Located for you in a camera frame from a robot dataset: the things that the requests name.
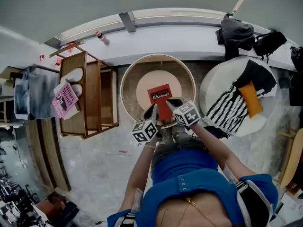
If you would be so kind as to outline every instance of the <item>tile floor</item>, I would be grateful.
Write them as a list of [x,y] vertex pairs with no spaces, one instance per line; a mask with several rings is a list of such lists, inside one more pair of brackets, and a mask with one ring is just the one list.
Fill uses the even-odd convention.
[[[199,89],[206,73],[217,64],[207,61],[185,62],[192,71]],[[127,67],[118,69],[118,83]],[[278,77],[283,71],[272,69]],[[81,141],[79,137],[59,139],[64,166],[71,183],[69,198],[80,208],[75,224],[90,227],[96,221],[117,212],[124,197],[130,172],[142,146],[132,140],[133,122],[126,114],[118,96],[120,125],[95,137]],[[297,129],[299,107],[291,107],[288,90],[278,89],[276,106],[261,131],[239,138],[223,140],[240,160],[257,173],[276,174],[283,159],[286,138],[276,130]]]

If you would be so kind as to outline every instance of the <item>woman's left arm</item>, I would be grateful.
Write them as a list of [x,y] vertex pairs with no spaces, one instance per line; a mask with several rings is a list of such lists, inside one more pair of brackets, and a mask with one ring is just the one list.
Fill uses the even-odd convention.
[[146,143],[143,147],[143,150],[128,179],[124,200],[118,212],[128,210],[133,207],[135,194],[138,188],[144,192],[148,173],[150,170],[151,160],[155,151],[155,148],[153,147],[156,146],[156,143],[157,137],[154,137],[151,142]]

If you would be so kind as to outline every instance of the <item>white round ottoman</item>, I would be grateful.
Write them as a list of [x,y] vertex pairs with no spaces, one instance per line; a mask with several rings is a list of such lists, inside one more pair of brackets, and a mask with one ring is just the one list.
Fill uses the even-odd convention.
[[[222,93],[231,87],[232,82],[239,78],[244,72],[248,60],[252,60],[265,67],[272,74],[271,69],[265,62],[248,56],[239,56],[218,64],[204,77],[200,86],[199,103],[203,114],[206,114]],[[255,115],[251,119],[247,115],[235,136],[251,134],[263,127],[266,119],[272,114],[275,107],[276,90],[277,84],[271,92],[265,94],[264,97],[260,99],[263,112]]]

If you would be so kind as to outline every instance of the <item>bottle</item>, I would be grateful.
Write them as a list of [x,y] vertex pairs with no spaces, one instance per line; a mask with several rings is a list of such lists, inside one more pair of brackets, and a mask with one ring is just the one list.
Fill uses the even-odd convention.
[[99,32],[98,30],[95,31],[95,34],[99,40],[101,40],[105,45],[109,45],[109,40],[106,38],[104,33]]

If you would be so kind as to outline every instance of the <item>orange cushion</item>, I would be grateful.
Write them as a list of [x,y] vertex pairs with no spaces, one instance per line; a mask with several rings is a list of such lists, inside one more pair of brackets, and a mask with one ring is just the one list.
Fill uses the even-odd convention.
[[241,92],[245,100],[250,118],[263,111],[252,81],[245,86],[238,88],[238,90]]

